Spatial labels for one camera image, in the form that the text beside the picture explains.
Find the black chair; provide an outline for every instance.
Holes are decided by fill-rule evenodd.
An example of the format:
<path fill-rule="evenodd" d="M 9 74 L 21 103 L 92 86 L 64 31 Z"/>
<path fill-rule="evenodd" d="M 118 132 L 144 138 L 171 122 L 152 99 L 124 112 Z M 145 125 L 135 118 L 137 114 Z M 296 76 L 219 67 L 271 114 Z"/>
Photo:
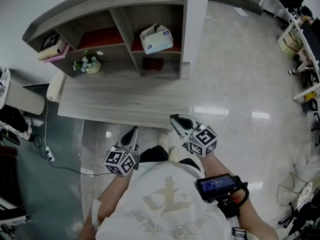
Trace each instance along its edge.
<path fill-rule="evenodd" d="M 315 120 L 315 125 L 316 125 L 316 127 L 314 127 L 314 128 L 312 128 L 311 129 L 311 132 L 313 132 L 313 131 L 320 131 L 320 117 L 319 117 L 319 114 L 318 114 L 318 112 L 315 112 L 315 113 L 313 113 L 313 115 L 314 115 L 314 120 Z M 320 144 L 320 134 L 319 134 L 319 136 L 318 136 L 318 138 L 317 138 L 317 136 L 315 137 L 315 139 L 316 139 L 316 142 L 315 142 L 315 146 L 318 146 L 319 144 Z"/>

